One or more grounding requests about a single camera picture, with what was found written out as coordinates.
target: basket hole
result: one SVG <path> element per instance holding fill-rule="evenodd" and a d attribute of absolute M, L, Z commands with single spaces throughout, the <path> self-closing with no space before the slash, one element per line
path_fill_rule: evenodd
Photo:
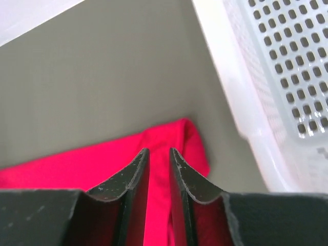
<path fill-rule="evenodd" d="M 303 31 L 303 29 L 299 23 L 295 24 L 294 28 L 295 28 L 296 32 L 298 32 L 298 33 L 301 33 Z"/>
<path fill-rule="evenodd" d="M 274 50 L 271 50 L 269 52 L 269 55 L 270 55 L 270 57 L 271 57 L 272 60 L 277 59 L 277 53 Z"/>
<path fill-rule="evenodd" d="M 315 0 L 310 1 L 310 5 L 311 5 L 312 9 L 318 9 L 319 8 L 319 6 L 317 4 L 317 1 L 315 1 Z"/>
<path fill-rule="evenodd" d="M 317 95 L 316 88 L 314 88 L 314 86 L 309 86 L 307 89 L 309 90 L 309 94 L 311 96 Z"/>
<path fill-rule="evenodd" d="M 286 37 L 291 37 L 292 36 L 292 32 L 289 28 L 285 28 L 283 30 L 283 32 L 285 33 Z"/>
<path fill-rule="evenodd" d="M 303 47 L 309 46 L 309 42 L 306 37 L 301 38 L 301 44 Z"/>
<path fill-rule="evenodd" d="M 258 25 L 258 29 L 260 29 L 260 32 L 264 33 L 267 31 L 267 29 L 265 28 L 265 25 L 263 23 L 261 23 L 260 25 Z"/>
<path fill-rule="evenodd" d="M 255 1 L 254 1 L 254 0 L 248 0 L 248 4 L 249 4 L 251 7 L 254 7 L 254 6 L 255 6 Z"/>
<path fill-rule="evenodd" d="M 320 42 L 320 38 L 319 38 L 318 33 L 316 33 L 316 32 L 312 33 L 311 37 L 312 37 L 313 42 L 315 42 L 315 43 Z"/>
<path fill-rule="evenodd" d="M 278 74 L 282 73 L 282 66 L 280 64 L 275 65 L 275 69 Z"/>
<path fill-rule="evenodd" d="M 296 74 L 293 74 L 291 76 L 291 79 L 292 79 L 293 84 L 295 84 L 295 85 L 298 85 L 299 84 L 299 79 L 298 79 L 298 77 L 297 77 Z"/>
<path fill-rule="evenodd" d="M 268 22 L 269 22 L 269 26 L 271 28 L 275 28 L 276 27 L 276 23 L 275 23 L 275 20 L 274 19 L 270 19 Z"/>
<path fill-rule="evenodd" d="M 326 117 L 321 118 L 320 121 L 323 128 L 328 128 L 328 119 Z"/>
<path fill-rule="evenodd" d="M 283 3 L 288 6 L 289 4 L 291 4 L 291 1 L 290 0 L 283 0 Z"/>
<path fill-rule="evenodd" d="M 294 41 L 290 42 L 290 47 L 291 47 L 292 51 L 298 50 L 297 44 Z"/>
<path fill-rule="evenodd" d="M 263 12 L 264 12 L 265 14 L 267 14 L 267 15 L 271 13 L 271 11 L 270 11 L 270 9 L 269 9 L 268 6 L 264 6 L 264 7 L 263 7 Z"/>
<path fill-rule="evenodd" d="M 297 129 L 298 129 L 298 132 L 301 134 L 304 134 L 306 132 L 304 124 L 298 124 Z"/>
<path fill-rule="evenodd" d="M 276 32 L 275 34 L 273 34 L 274 38 L 276 41 L 281 41 L 281 35 L 279 32 Z"/>
<path fill-rule="evenodd" d="M 323 110 L 323 107 L 322 107 L 322 105 L 321 105 L 321 102 L 319 102 L 319 101 L 316 101 L 316 102 L 314 103 L 314 107 L 316 108 L 316 110 L 317 110 L 318 112 L 320 112 L 320 111 Z"/>
<path fill-rule="evenodd" d="M 304 61 L 303 61 L 303 58 L 302 56 L 298 55 L 296 58 L 295 58 L 296 62 L 297 62 L 297 65 L 299 66 L 303 66 L 304 65 Z"/>
<path fill-rule="evenodd" d="M 325 58 L 327 56 L 326 51 L 324 50 L 323 47 L 320 47 L 318 49 L 318 53 L 319 53 L 319 55 L 320 55 L 321 58 Z"/>
<path fill-rule="evenodd" d="M 301 14 L 306 14 L 308 12 L 304 5 L 300 5 L 298 8 L 299 8 L 299 12 L 301 12 Z"/>
<path fill-rule="evenodd" d="M 297 90 L 297 96 L 298 96 L 298 98 L 301 99 L 301 100 L 305 99 L 304 91 L 303 91 L 302 89 Z"/>
<path fill-rule="evenodd" d="M 314 132 L 318 130 L 317 124 L 314 120 L 309 121 L 309 127 Z"/>
<path fill-rule="evenodd" d="M 268 36 L 264 38 L 264 43 L 266 46 L 270 46 L 272 44 L 271 39 Z"/>
<path fill-rule="evenodd" d="M 322 30 L 322 33 L 323 33 L 323 35 L 324 35 L 325 38 L 328 38 L 328 28 L 324 28 Z"/>
<path fill-rule="evenodd" d="M 323 15 L 322 14 L 317 14 L 317 21 L 318 21 L 318 23 L 320 23 L 320 24 L 323 24 L 324 23 L 324 17 L 323 17 Z"/>
<path fill-rule="evenodd" d="M 285 18 L 285 16 L 283 14 L 278 15 L 278 20 L 282 24 L 286 23 L 286 18 Z"/>
<path fill-rule="evenodd" d="M 284 45 L 280 46 L 279 50 L 282 55 L 287 55 L 287 49 Z"/>
<path fill-rule="evenodd" d="M 292 114 L 295 118 L 299 118 L 301 115 L 299 114 L 299 110 L 297 108 L 292 109 Z"/>
<path fill-rule="evenodd" d="M 258 10 L 254 11 L 253 15 L 254 15 L 255 19 L 260 19 L 261 18 L 261 14 Z"/>
<path fill-rule="evenodd" d="M 288 70 L 292 70 L 294 67 L 293 67 L 293 63 L 291 60 L 286 60 L 285 61 L 285 65 L 287 67 Z"/>
<path fill-rule="evenodd" d="M 328 87 L 327 87 L 327 84 L 325 82 L 320 82 L 319 84 L 319 87 L 320 87 L 320 90 L 325 93 L 328 91 Z"/>
<path fill-rule="evenodd" d="M 288 88 L 288 82 L 287 82 L 287 79 L 282 78 L 282 79 L 280 80 L 280 83 L 281 83 L 281 86 L 282 86 L 284 89 Z"/>
<path fill-rule="evenodd" d="M 291 9 L 290 11 L 288 11 L 288 15 L 291 19 L 295 19 L 296 18 L 296 13 L 293 9 Z"/>
<path fill-rule="evenodd" d="M 313 22 L 311 19 L 306 19 L 305 24 L 308 28 L 313 28 Z"/>
<path fill-rule="evenodd" d="M 303 111 L 306 115 L 310 115 L 311 114 L 311 109 L 309 105 L 304 105 L 303 106 Z"/>
<path fill-rule="evenodd" d="M 319 67 L 314 67 L 313 68 L 313 73 L 316 77 L 320 77 L 321 76 L 321 71 Z"/>
<path fill-rule="evenodd" d="M 302 72 L 302 77 L 305 81 L 310 80 L 310 75 L 309 75 L 308 71 L 303 71 Z"/>
<path fill-rule="evenodd" d="M 279 5 L 279 3 L 278 3 L 277 1 L 274 1 L 274 2 L 272 3 L 272 5 L 273 5 L 273 8 L 274 8 L 275 10 L 279 10 L 279 9 L 280 9 L 280 5 Z"/>
<path fill-rule="evenodd" d="M 306 54 L 306 56 L 307 56 L 307 59 L 308 59 L 310 62 L 313 62 L 313 61 L 315 60 L 315 58 L 314 58 L 314 54 L 313 54 L 313 52 L 311 52 L 311 51 L 309 51 L 309 52 Z"/>
<path fill-rule="evenodd" d="M 290 104 L 292 104 L 295 101 L 292 93 L 287 93 L 286 94 L 286 99 Z"/>

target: laundry basket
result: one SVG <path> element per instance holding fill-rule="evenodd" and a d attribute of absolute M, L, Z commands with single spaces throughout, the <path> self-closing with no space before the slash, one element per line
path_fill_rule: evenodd
<path fill-rule="evenodd" d="M 327 193 L 328 0 L 193 4 L 269 190 Z"/>

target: red towel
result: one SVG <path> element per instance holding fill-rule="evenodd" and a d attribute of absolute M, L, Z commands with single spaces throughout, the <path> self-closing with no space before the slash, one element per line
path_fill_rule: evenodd
<path fill-rule="evenodd" d="M 121 170 L 142 149 L 150 149 L 150 181 L 144 245 L 174 245 L 170 220 L 169 148 L 175 147 L 199 173 L 209 166 L 200 136 L 188 119 L 0 172 L 0 188 L 79 188 L 84 191 Z"/>

